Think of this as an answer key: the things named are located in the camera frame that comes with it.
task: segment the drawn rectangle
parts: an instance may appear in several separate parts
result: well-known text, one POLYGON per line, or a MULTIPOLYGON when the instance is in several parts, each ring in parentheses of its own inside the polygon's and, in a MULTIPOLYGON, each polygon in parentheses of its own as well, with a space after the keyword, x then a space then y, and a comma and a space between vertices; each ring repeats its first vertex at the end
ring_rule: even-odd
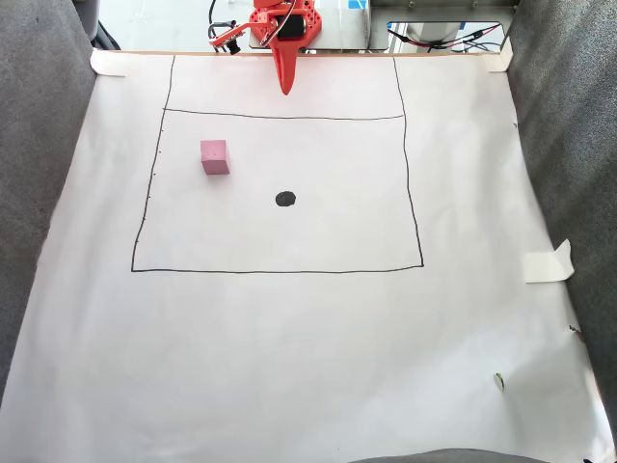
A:
POLYGON ((169 111, 135 269, 387 271, 420 265, 402 117, 280 120, 169 111), (207 176, 200 141, 228 143, 207 176), (292 191, 295 205, 275 197, 292 191))

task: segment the tape piece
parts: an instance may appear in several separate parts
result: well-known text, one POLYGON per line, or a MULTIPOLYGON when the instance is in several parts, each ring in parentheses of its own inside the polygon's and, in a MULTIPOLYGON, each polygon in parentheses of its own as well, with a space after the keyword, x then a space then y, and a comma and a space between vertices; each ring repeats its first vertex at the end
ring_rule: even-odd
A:
POLYGON ((505 40, 500 53, 486 53, 481 56, 488 72, 505 72, 510 68, 510 63, 514 57, 510 38, 508 37, 505 40))
POLYGON ((570 260, 570 241, 550 253, 529 253, 523 258, 525 283, 562 282, 569 279, 575 268, 570 260))
POLYGON ((126 77, 129 56, 122 53, 93 49, 90 66, 98 75, 126 77))

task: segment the gray carpet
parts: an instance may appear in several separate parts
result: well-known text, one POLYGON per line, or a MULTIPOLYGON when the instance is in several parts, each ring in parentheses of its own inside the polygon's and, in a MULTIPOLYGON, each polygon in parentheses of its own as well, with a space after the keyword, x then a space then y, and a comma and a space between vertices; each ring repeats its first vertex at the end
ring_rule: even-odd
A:
POLYGON ((508 70, 523 155, 617 438, 617 2, 523 0, 508 70))
POLYGON ((70 0, 0 0, 0 397, 95 75, 70 0))
POLYGON ((368 458, 353 463, 542 463, 524 456, 475 449, 443 449, 405 456, 368 458))

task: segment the metal frame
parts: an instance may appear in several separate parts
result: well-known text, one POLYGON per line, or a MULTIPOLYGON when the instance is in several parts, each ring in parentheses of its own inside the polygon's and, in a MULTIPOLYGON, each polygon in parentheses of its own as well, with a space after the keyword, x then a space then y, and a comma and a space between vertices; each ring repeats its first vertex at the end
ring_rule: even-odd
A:
MULTIPOLYGON (((507 37, 521 0, 367 0, 363 10, 320 9, 322 31, 309 49, 384 51, 391 22, 498 22, 507 37)), ((251 35, 251 48, 261 48, 251 35)))

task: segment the black cable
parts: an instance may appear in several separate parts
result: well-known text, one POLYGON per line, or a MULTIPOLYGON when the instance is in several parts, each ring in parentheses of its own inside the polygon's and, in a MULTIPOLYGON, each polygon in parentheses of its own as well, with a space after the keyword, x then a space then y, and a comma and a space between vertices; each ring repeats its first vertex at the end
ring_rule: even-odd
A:
POLYGON ((100 21, 98 21, 98 27, 100 27, 103 30, 103 32, 105 33, 105 35, 107 36, 109 41, 112 43, 112 45, 114 45, 114 49, 115 50, 121 50, 121 48, 118 45, 118 43, 116 42, 116 40, 112 37, 112 35, 109 32, 107 32, 107 29, 105 29, 103 27, 103 24, 100 21))
POLYGON ((208 21, 210 22, 210 24, 212 24, 212 11, 214 10, 215 3, 216 3, 216 0, 212 0, 212 3, 210 4, 210 11, 208 12, 208 21))
POLYGON ((499 48, 501 48, 501 43, 495 43, 494 41, 475 41, 474 43, 479 43, 480 45, 494 45, 494 46, 498 46, 499 48))
POLYGON ((431 48, 435 48, 435 49, 440 50, 440 49, 449 48, 446 45, 448 45, 449 43, 454 43, 455 41, 459 41, 459 43, 455 43, 455 44, 458 45, 460 43, 467 43, 469 41, 474 41, 474 40, 480 39, 481 37, 484 36, 484 33, 486 31, 493 31, 497 27, 498 27, 498 25, 497 26, 485 27, 484 29, 480 29, 478 31, 472 32, 470 34, 467 34, 466 36, 462 36, 462 37, 459 37, 458 39, 453 39, 451 41, 431 41, 431 42, 413 41, 413 40, 409 39, 406 36, 402 36, 400 34, 397 34, 396 32, 392 31, 391 29, 388 29, 388 32, 390 32, 395 37, 399 38, 400 40, 402 40, 405 43, 411 43, 411 44, 415 44, 415 45, 419 44, 419 45, 424 45, 425 47, 431 47, 431 48))

